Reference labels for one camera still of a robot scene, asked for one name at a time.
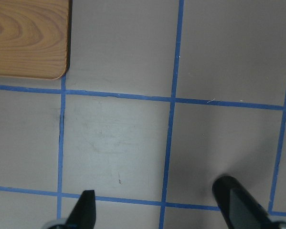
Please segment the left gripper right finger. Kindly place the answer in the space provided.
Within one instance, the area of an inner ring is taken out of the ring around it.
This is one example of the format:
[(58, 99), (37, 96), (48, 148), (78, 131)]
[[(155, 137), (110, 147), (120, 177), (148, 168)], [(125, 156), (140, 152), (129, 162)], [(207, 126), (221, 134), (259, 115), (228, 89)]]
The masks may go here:
[(276, 223), (244, 191), (233, 188), (229, 201), (230, 229), (276, 229)]

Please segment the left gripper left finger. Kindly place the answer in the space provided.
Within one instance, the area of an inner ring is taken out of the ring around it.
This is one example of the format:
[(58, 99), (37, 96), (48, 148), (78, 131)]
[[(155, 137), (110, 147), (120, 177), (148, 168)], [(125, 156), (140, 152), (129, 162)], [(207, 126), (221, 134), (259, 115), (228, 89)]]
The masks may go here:
[(82, 192), (63, 229), (93, 229), (96, 223), (95, 191)]

